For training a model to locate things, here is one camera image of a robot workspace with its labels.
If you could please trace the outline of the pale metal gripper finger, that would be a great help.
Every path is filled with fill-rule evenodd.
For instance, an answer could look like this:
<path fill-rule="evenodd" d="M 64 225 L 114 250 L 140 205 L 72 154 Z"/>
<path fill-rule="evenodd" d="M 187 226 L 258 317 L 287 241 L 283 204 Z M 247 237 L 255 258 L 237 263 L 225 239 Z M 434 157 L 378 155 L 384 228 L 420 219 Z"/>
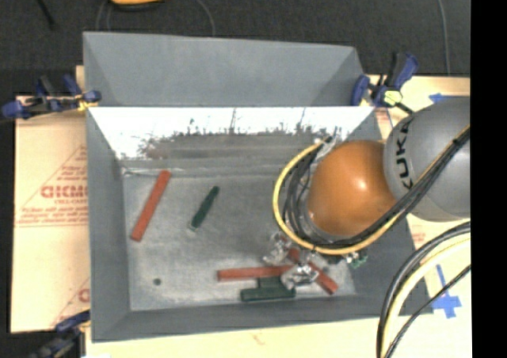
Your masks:
<path fill-rule="evenodd" d="M 311 284 L 318 276 L 318 271 L 309 264 L 296 264 L 280 276 L 280 281 L 282 284 Z"/>
<path fill-rule="evenodd" d="M 286 258 L 287 252 L 288 240 L 283 234 L 277 232 L 269 238 L 261 261 L 266 265 L 278 265 Z"/>

